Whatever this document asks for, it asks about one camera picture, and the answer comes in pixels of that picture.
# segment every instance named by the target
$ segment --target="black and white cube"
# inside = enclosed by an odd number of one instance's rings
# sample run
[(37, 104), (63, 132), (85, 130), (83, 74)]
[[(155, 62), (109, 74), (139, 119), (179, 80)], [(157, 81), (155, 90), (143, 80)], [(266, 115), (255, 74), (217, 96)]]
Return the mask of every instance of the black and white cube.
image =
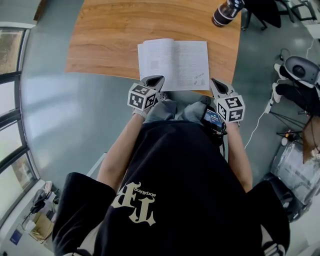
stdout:
[(244, 119), (246, 106), (241, 95), (216, 99), (216, 108), (220, 117), (227, 123)]
[(134, 83), (128, 95), (128, 106), (144, 111), (155, 104), (157, 91), (146, 86)]

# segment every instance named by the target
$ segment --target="window frame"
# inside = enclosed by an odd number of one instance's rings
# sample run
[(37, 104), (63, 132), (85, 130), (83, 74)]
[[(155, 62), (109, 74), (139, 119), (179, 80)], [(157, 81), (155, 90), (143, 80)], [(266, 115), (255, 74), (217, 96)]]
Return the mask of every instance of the window frame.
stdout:
[(2, 172), (4, 172), (11, 164), (13, 164), (16, 160), (18, 160), (23, 155), (26, 155), (32, 176), (34, 177), (34, 180), (30, 182), (30, 184), (27, 185), (27, 187), (22, 191), (22, 193), (19, 195), (19, 197), (14, 201), (14, 203), (8, 208), (8, 210), (5, 212), (3, 217), (0, 219), (0, 228), (8, 218), (8, 216), (11, 214), (11, 212), (14, 210), (14, 208), (17, 206), (17, 204), (21, 201), (21, 199), (28, 193), (28, 191), (38, 182), (39, 180), (39, 174), (35, 168), (32, 155), (30, 152), (30, 149), (27, 144), (25, 130), (24, 130), (24, 124), (22, 119), (22, 112), (21, 112), (21, 87), (20, 87), (20, 77), (21, 77), (21, 70), (22, 70), (22, 64), (23, 64), (23, 58), (24, 53), (26, 49), (27, 39), (29, 36), (29, 29), (23, 29), (23, 28), (14, 28), (14, 27), (0, 27), (0, 29), (10, 29), (10, 30), (22, 30), (23, 35), (21, 38), (20, 43), (20, 49), (18, 54), (18, 61), (16, 66), (15, 72), (0, 74), (0, 87), (2, 84), (14, 82), (14, 109), (0, 114), (0, 131), (13, 125), (17, 124), (20, 134), (20, 139), (22, 145), (11, 152), (9, 155), (7, 155), (3, 160), (0, 161), (0, 175)]

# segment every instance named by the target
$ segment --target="wooden board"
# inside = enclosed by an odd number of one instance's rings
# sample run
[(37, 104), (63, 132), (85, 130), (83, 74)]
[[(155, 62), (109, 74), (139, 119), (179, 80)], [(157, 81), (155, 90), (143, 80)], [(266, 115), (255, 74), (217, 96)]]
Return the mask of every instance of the wooden board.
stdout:
[[(207, 41), (210, 77), (232, 83), (241, 15), (225, 27), (212, 16), (224, 0), (85, 0), (70, 40), (67, 72), (139, 80), (145, 40)], [(211, 95), (208, 91), (199, 91)]]

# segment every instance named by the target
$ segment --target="dark beverage bottle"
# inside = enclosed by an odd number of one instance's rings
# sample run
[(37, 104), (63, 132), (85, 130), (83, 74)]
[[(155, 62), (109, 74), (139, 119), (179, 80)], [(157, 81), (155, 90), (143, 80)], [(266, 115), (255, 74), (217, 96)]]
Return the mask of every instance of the dark beverage bottle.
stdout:
[(245, 3), (243, 0), (227, 0), (220, 4), (214, 12), (212, 16), (213, 24), (217, 27), (223, 27), (229, 24), (244, 7)]

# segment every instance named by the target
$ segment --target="floor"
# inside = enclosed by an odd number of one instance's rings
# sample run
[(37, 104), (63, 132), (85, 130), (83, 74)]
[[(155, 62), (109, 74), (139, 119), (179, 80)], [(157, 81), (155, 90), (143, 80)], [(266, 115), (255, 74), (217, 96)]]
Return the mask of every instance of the floor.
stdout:
[[(70, 172), (86, 174), (107, 152), (132, 115), (127, 95), (132, 79), (105, 75), (65, 73), (69, 40), (83, 0), (51, 0), (42, 19), (30, 32), (21, 77), (24, 128), (35, 165), (42, 179), (62, 188)], [(246, 144), (269, 100), (277, 55), (288, 48), (305, 56), (312, 38), (300, 23), (282, 18), (282, 29), (260, 30), (253, 17), (241, 32), (233, 86), (246, 104), (240, 132)], [(314, 44), (311, 60), (320, 60)], [(179, 109), (196, 101), (199, 94), (175, 92)], [(272, 110), (292, 118), (299, 108), (282, 99)], [(254, 184), (266, 174), (280, 145), (276, 132), (286, 126), (265, 114), (247, 147)]]

